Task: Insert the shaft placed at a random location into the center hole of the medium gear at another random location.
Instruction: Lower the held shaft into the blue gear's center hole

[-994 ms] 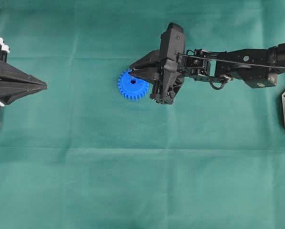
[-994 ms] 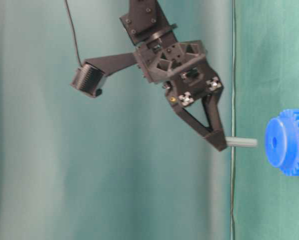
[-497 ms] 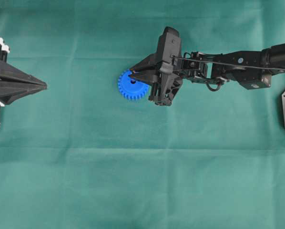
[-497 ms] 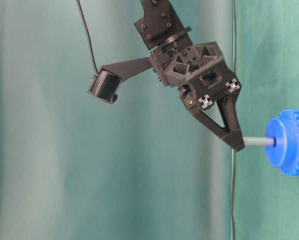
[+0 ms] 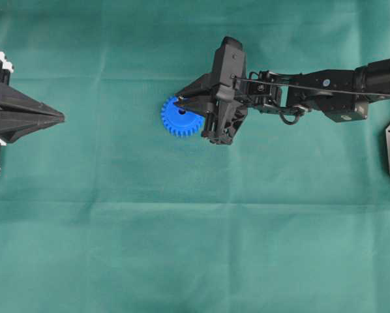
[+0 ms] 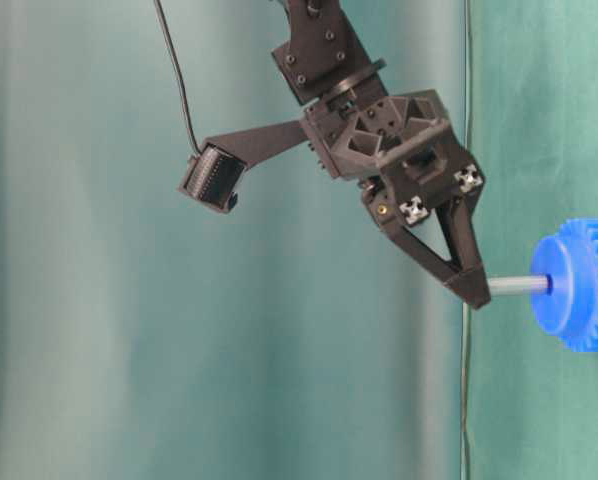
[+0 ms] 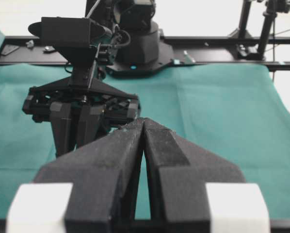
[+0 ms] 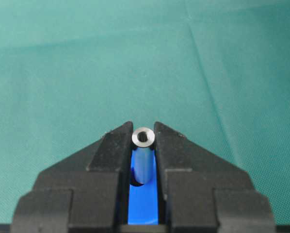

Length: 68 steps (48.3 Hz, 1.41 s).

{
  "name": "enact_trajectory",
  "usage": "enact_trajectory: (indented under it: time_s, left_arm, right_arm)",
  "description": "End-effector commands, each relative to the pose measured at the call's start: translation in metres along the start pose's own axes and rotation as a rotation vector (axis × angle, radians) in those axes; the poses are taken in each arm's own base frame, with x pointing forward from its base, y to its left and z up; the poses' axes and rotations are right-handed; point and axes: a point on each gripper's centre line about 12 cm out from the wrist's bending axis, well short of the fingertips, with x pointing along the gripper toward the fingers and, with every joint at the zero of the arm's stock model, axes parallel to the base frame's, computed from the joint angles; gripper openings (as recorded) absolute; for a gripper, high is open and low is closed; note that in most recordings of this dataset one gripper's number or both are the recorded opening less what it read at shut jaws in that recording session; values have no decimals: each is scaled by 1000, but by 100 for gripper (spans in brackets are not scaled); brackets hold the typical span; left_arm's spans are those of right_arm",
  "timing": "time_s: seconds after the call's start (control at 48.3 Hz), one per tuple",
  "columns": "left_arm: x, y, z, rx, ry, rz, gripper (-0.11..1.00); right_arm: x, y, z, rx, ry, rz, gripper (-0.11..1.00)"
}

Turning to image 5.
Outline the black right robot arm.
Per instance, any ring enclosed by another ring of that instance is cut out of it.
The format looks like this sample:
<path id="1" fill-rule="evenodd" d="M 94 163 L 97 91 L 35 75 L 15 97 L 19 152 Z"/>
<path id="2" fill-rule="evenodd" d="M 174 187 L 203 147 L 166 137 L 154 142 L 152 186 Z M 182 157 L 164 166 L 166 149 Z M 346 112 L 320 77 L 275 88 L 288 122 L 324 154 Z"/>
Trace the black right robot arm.
<path id="1" fill-rule="evenodd" d="M 336 123 L 367 119 L 369 104 L 390 99 L 390 59 L 354 70 L 232 74 L 229 85 L 214 85 L 211 74 L 204 74 L 176 98 L 179 109 L 204 117 L 202 137 L 230 145 L 249 109 L 277 115 L 287 125 L 312 111 Z"/>

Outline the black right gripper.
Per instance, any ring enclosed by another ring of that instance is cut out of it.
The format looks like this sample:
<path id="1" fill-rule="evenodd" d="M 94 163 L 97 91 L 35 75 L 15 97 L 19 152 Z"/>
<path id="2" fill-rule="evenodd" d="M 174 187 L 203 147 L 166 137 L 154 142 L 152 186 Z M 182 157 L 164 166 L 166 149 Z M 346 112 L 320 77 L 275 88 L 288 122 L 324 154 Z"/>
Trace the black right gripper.
<path id="1" fill-rule="evenodd" d="M 176 106 L 205 117 L 202 137 L 210 143 L 231 145 L 247 116 L 243 103 L 235 99 L 238 89 L 237 81 L 228 87 L 218 84 L 212 72 L 206 73 L 176 92 Z"/>

